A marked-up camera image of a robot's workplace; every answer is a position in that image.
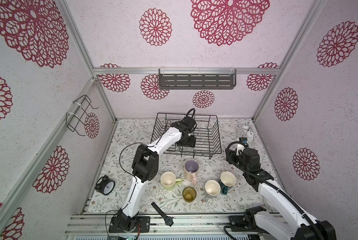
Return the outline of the pink tall mug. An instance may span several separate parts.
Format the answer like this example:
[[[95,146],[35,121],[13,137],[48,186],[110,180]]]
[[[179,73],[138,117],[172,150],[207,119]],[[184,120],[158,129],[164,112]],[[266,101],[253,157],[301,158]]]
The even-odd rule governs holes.
[[[190,181],[193,185],[198,182],[199,163],[196,160],[187,160],[184,163],[184,178]]]

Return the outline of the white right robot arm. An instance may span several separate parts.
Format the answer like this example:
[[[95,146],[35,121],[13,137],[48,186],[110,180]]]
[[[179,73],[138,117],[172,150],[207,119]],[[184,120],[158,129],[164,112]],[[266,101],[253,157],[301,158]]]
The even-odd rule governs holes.
[[[274,177],[260,167],[258,151],[243,142],[237,148],[226,148],[226,159],[241,171],[247,181],[284,218],[280,221],[264,207],[247,209],[230,218],[224,230],[269,234],[277,240],[335,240],[336,231],[328,221],[320,221],[300,207],[276,183]]]

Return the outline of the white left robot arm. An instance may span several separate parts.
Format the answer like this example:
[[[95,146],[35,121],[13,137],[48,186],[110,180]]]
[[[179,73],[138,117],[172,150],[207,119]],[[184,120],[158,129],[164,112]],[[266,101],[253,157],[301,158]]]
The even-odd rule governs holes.
[[[182,120],[172,123],[156,141],[138,146],[132,163],[132,185],[126,202],[115,214],[114,229],[131,232],[136,227],[142,196],[158,173],[160,156],[176,143],[184,147],[194,146],[196,127],[194,116],[185,115]]]

